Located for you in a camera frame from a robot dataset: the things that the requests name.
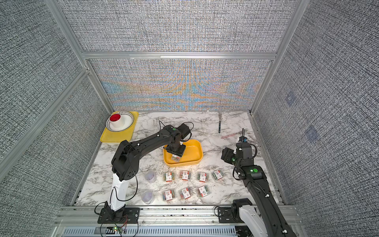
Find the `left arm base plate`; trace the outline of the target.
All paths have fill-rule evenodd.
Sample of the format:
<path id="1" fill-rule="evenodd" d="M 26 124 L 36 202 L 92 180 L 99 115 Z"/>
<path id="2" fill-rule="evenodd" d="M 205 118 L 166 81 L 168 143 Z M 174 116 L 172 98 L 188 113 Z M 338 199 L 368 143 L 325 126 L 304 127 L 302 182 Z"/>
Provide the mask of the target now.
<path id="1" fill-rule="evenodd" d="M 98 224 L 136 224 L 140 216 L 140 208 L 121 208 L 113 211 L 110 208 L 102 208 L 97 220 Z"/>

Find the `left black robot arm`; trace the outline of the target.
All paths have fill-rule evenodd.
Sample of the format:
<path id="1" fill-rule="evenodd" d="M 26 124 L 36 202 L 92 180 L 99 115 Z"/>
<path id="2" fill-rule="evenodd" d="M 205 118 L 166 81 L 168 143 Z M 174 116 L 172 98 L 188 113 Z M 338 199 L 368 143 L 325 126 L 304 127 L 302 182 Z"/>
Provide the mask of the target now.
<path id="1" fill-rule="evenodd" d="M 162 146 L 166 147 L 168 153 L 182 157 L 186 149 L 184 139 L 190 134 L 191 129 L 185 123 L 179 127 L 169 124 L 144 139 L 134 142 L 122 141 L 111 161 L 113 184 L 104 208 L 114 213 L 125 207 L 129 180 L 137 175 L 141 158 Z"/>

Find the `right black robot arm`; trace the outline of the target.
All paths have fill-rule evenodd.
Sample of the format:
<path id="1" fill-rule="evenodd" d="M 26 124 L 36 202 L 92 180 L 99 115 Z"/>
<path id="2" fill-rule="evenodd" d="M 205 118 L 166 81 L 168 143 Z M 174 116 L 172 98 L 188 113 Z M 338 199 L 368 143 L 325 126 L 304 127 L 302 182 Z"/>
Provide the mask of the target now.
<path id="1" fill-rule="evenodd" d="M 237 175 L 235 179 L 244 183 L 259 211 L 248 198 L 235 199 L 232 217 L 243 222 L 254 237 L 295 237 L 272 196 L 263 169 L 254 162 L 257 153 L 257 147 L 246 141 L 237 142 L 234 150 L 222 150 L 221 160 L 234 166 L 232 175 Z"/>

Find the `round clear clip jar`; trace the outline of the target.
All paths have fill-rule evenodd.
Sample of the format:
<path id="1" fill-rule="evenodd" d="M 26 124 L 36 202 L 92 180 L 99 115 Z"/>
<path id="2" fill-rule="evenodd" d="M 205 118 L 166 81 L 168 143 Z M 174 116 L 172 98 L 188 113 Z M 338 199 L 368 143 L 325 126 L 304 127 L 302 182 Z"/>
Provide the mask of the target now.
<path id="1" fill-rule="evenodd" d="M 157 174 L 153 170 L 148 171 L 144 177 L 148 183 L 154 183 L 157 180 Z"/>

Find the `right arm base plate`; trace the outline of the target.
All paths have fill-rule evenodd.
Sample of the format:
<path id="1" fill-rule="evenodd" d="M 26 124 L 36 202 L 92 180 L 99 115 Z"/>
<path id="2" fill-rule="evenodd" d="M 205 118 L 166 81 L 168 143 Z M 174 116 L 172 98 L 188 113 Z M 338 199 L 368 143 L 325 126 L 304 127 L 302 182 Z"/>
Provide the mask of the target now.
<path id="1" fill-rule="evenodd" d="M 243 223 L 242 220 L 233 216 L 233 212 L 232 212 L 231 207 L 216 206 L 215 215 L 218 217 L 219 223 L 223 223 L 223 224 L 226 224 L 226 223 Z"/>

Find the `clear paper clip box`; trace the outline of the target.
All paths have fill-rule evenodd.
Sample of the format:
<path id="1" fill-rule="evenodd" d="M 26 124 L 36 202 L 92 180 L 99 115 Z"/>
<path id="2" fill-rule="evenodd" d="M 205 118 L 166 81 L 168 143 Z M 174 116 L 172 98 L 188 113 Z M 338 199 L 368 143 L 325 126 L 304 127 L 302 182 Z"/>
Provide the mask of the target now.
<path id="1" fill-rule="evenodd" d="M 173 172 L 165 172 L 163 174 L 164 182 L 173 182 L 175 180 L 175 174 Z"/>

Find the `yellow plastic storage box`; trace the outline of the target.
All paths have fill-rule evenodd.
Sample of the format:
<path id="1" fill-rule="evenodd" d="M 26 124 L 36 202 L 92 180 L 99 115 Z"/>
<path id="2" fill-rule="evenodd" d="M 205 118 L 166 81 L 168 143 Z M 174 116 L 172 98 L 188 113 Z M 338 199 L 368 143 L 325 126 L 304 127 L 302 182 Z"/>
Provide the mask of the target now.
<path id="1" fill-rule="evenodd" d="M 186 149 L 178 162 L 172 159 L 173 155 L 168 153 L 164 147 L 163 160 L 169 167 L 197 165 L 203 159 L 203 150 L 199 141 L 191 139 L 183 144 L 186 145 Z"/>

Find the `paper clip box underneath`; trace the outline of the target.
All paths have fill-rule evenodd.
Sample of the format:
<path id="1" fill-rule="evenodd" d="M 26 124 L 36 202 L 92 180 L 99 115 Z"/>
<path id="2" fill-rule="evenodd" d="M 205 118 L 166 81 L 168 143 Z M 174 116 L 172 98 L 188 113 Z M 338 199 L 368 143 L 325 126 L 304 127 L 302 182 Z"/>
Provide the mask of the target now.
<path id="1" fill-rule="evenodd" d="M 181 157 L 180 157 L 180 156 L 177 156 L 177 155 L 172 155 L 171 159 L 172 159 L 174 162 L 179 163 Z"/>

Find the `paper clip box front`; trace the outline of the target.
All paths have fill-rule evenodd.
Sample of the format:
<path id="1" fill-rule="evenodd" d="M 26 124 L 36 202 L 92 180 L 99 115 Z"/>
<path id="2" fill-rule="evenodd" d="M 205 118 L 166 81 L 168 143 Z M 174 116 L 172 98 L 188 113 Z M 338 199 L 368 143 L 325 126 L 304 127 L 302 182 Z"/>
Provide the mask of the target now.
<path id="1" fill-rule="evenodd" d="M 192 190 L 191 187 L 183 188 L 179 191 L 180 198 L 181 199 L 189 199 L 192 197 Z"/>

